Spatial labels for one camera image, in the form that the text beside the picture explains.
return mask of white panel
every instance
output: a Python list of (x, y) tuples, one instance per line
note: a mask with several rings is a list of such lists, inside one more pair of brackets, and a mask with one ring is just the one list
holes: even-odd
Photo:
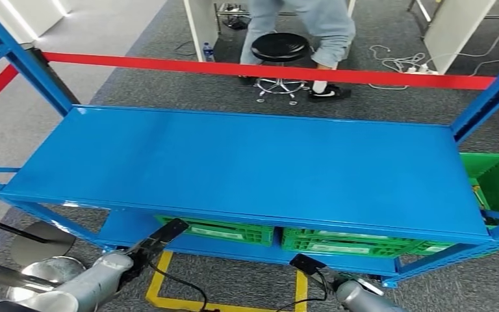
[[(445, 74), (496, 0), (444, 0), (424, 43), (440, 74)], [(494, 40), (485, 39), (485, 51)]]
[(71, 7), (70, 0), (52, 0), (52, 1), (56, 1), (56, 2), (60, 3), (60, 5), (62, 6), (62, 8), (64, 8), (66, 13), (71, 12), (72, 7)]
[(9, 1), (38, 36), (63, 17), (52, 0)]
[(23, 30), (16, 18), (10, 13), (3, 2), (0, 0), (0, 22), (6, 30), (18, 41), (23, 44), (31, 42), (31, 37)]
[(219, 38), (213, 0), (185, 0), (185, 9), (196, 55), (203, 62), (203, 44), (209, 42), (213, 47)]

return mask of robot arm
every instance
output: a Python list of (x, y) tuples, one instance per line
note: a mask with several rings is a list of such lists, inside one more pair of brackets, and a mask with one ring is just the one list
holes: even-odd
[[(0, 301), (0, 312), (97, 311), (126, 283), (139, 276), (149, 262), (187, 228), (188, 224), (182, 220), (172, 220), (131, 249), (103, 255), (87, 271), (49, 292), (20, 302)], [(290, 264), (351, 312), (406, 312), (382, 297), (381, 290), (357, 276), (335, 272), (303, 254), (298, 254)], [(326, 270), (333, 281), (327, 282), (319, 269)]]
[(164, 247), (188, 229), (174, 219), (127, 251), (109, 252), (71, 281), (20, 302), (0, 301), (0, 312), (93, 312), (140, 275)]
[[(351, 312), (407, 312), (383, 297), (383, 291), (362, 278), (338, 273), (311, 257), (300, 253), (290, 265), (305, 273), (327, 294), (335, 296), (341, 305)], [(329, 277), (333, 277), (333, 281), (327, 282), (319, 269), (325, 270)]]

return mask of person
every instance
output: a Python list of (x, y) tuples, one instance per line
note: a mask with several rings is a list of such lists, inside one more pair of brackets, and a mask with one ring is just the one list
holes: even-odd
[[(240, 56), (241, 64), (260, 64), (251, 52), (251, 45), (259, 37), (275, 31), (276, 17), (284, 4), (288, 4), (302, 19), (309, 34), (320, 37), (320, 47), (312, 60), (319, 70), (337, 69), (355, 36), (355, 23), (349, 17), (345, 0), (249, 0), (251, 21)], [(350, 90), (342, 90), (327, 81), (312, 82), (311, 101), (342, 99)]]

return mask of floor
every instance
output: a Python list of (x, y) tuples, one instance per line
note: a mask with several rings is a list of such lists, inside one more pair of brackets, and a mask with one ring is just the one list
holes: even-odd
[[(342, 67), (386, 70), (368, 50), (374, 44), (389, 46), (393, 57), (425, 51), (413, 17), (405, 12), (408, 1), (393, 0), (387, 4), (386, 1), (359, 0), (359, 3), (362, 4), (357, 5), (355, 11), (358, 35)], [(38, 46), (48, 51), (72, 53), (194, 58), (179, 54), (193, 53), (190, 44), (175, 49), (190, 40), (179, 0), (136, 0), (136, 3), (78, 0), (74, 7), (76, 12), (51, 29)], [(114, 19), (119, 12), (132, 23)], [(244, 32), (223, 30), (216, 47), (217, 59), (235, 62)], [(295, 18), (281, 18), (277, 30), (305, 33)], [(486, 38), (495, 38), (498, 32), (499, 21), (484, 22), (465, 52), (482, 53), (490, 45), (485, 43), (490, 42)], [(459, 57), (452, 73), (470, 74), (478, 63), (496, 59), (499, 59), (499, 46), (480, 60)], [(303, 60), (295, 66), (308, 64), (309, 60)], [(57, 64), (55, 68), (83, 103), (108, 105), (448, 123), (478, 95), (475, 91), (425, 88), (390, 91), (353, 85), (350, 86), (353, 96), (346, 101), (311, 105), (301, 96), (300, 104), (291, 107), (287, 99), (279, 96), (257, 103), (254, 89), (238, 86), (230, 77), (69, 64)], [(499, 64), (490, 64), (481, 68), (480, 74), (495, 75), (498, 71)], [(57, 122), (58, 116), (50, 106), (26, 82), (15, 79), (0, 95), (0, 166), (21, 165)], [(472, 135), (462, 149), (499, 152), (499, 112)], [(0, 218), (4, 217), (9, 224), (23, 227), (33, 221), (7, 209), (0, 204)], [(97, 209), (53, 209), (94, 231), (106, 217), (105, 211)], [(8, 254), (11, 240), (10, 235), (0, 233), (0, 264), (18, 268)], [(79, 241), (70, 255), (89, 264), (98, 257), (99, 251)], [(175, 254), (169, 272), (203, 287), (212, 302), (274, 309), (294, 299), (295, 271), (287, 266)], [(158, 311), (144, 300), (150, 277), (151, 272), (146, 271), (102, 311)], [(0, 286), (0, 298), (4, 291)], [(313, 286), (309, 292), (320, 295)], [(198, 299), (190, 289), (170, 281), (164, 282), (159, 295)], [(499, 253), (412, 279), (388, 295), (409, 311), (499, 311)], [(337, 305), (335, 302), (309, 304), (309, 311), (337, 311)]]

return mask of yellow tape line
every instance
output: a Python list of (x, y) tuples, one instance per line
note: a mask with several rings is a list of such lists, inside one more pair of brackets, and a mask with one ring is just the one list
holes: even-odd
[[(203, 302), (158, 297), (150, 300), (155, 306), (164, 309), (199, 311)], [(257, 307), (238, 307), (236, 305), (207, 304), (206, 309), (219, 309), (221, 312), (275, 312), (276, 310), (259, 309)]]
[[(307, 299), (307, 288), (309, 281), (307, 276), (300, 270), (296, 273), (296, 301)], [(296, 312), (307, 312), (307, 302), (296, 304)]]
[[(163, 272), (167, 272), (167, 268), (169, 267), (169, 263), (171, 263), (172, 257), (172, 252), (162, 252), (162, 256), (158, 261), (158, 268)], [(163, 276), (162, 274), (154, 272), (152, 282), (150, 283), (150, 287), (148, 287), (148, 291), (146, 292), (146, 300), (153, 302), (153, 300), (158, 297), (160, 288), (162, 288), (164, 278), (165, 276)]]
[[(157, 267), (167, 272), (167, 268), (171, 263), (171, 258), (173, 257), (172, 252), (163, 252), (160, 260), (158, 261)], [(189, 310), (189, 311), (199, 311), (203, 302), (181, 300), (173, 298), (163, 298), (158, 296), (160, 289), (162, 287), (164, 276), (158, 272), (154, 273), (152, 277), (152, 282), (148, 287), (146, 292), (146, 300), (151, 302), (156, 307), (161, 307), (164, 309), (177, 309), (177, 310)], [(296, 273), (296, 301), (303, 300), (307, 298), (307, 286), (309, 282), (307, 276), (301, 271)], [(237, 305), (225, 305), (225, 304), (207, 304), (207, 309), (219, 309), (221, 312), (276, 312), (276, 310), (270, 309), (260, 309), (257, 307), (240, 307)], [(295, 307), (295, 312), (307, 312), (307, 302), (302, 302)]]

